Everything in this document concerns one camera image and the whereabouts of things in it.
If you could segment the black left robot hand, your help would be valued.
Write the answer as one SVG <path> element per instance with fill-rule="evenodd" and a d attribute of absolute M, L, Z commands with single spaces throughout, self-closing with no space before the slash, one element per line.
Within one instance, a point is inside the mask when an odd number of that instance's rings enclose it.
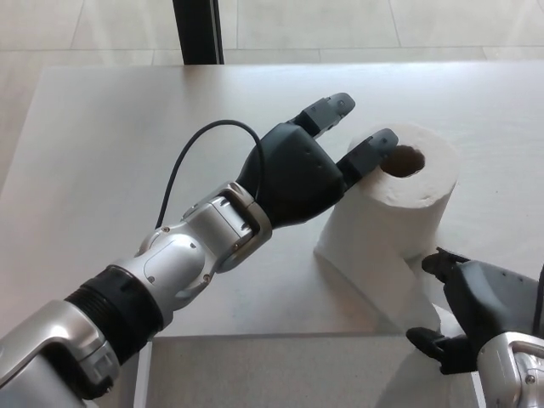
<path fill-rule="evenodd" d="M 254 197 L 274 230 L 302 224 L 333 207 L 393 153 L 399 138 L 389 128 L 359 142 L 339 161 L 320 147 L 317 138 L 354 107 L 347 93 L 336 93 L 273 127 L 261 139 L 263 172 L 258 151 L 251 151 L 236 182 Z"/>

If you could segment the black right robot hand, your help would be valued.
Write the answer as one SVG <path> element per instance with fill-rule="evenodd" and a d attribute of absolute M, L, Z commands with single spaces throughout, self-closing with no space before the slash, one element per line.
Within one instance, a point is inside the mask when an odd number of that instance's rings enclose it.
<path fill-rule="evenodd" d="M 443 284 L 450 310 L 463 330 L 446 335 L 413 327 L 407 339 L 440 363 L 444 375 L 477 370 L 477 355 L 492 338 L 504 332 L 543 337 L 534 329 L 538 282 L 493 264 L 465 258 L 438 248 L 422 260 L 422 269 Z"/>

